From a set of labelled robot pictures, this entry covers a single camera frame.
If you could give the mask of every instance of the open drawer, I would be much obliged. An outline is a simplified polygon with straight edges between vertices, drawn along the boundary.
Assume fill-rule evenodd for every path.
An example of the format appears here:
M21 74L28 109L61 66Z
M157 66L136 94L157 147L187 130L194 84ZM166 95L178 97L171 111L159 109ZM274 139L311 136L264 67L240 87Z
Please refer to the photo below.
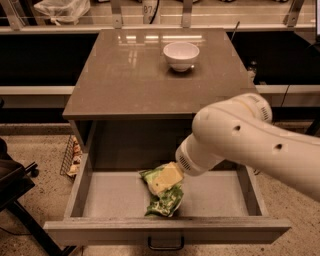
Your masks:
M174 161L192 120L94 121L63 221L45 223L61 245L272 243L290 228L268 216L250 168L228 163L186 176L174 217L145 217L150 193L138 170Z

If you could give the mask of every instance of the white bowl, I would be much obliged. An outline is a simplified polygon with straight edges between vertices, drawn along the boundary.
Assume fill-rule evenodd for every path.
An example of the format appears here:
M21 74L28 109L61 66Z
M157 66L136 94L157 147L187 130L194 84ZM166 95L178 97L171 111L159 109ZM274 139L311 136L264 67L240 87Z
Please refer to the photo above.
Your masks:
M194 65L200 53L197 46L186 42L166 45L163 49L168 64L178 72L184 72Z

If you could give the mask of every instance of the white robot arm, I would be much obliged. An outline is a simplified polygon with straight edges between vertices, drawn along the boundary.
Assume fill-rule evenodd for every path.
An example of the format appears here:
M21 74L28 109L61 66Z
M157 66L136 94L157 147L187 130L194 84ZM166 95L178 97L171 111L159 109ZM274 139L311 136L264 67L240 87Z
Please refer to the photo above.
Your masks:
M320 139L270 124L272 111L257 94L243 94L201 109L192 134L176 151L195 176L224 159L263 171L320 201Z

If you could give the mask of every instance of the plastic bag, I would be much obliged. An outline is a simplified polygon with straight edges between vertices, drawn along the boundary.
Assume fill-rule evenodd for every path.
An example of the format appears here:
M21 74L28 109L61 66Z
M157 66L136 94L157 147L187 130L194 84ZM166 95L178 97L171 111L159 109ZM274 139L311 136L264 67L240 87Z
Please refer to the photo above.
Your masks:
M90 0L43 0L34 5L34 8L50 17L52 23L79 22L79 18L90 9Z

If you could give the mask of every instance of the cabinet top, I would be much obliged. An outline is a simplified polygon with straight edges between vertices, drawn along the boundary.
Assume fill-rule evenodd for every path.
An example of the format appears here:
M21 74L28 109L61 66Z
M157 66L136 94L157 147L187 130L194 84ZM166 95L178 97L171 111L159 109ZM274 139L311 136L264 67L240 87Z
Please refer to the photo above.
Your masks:
M176 72L163 48L197 45L194 68ZM68 120L183 118L202 107L256 92L223 29L102 30L63 116Z

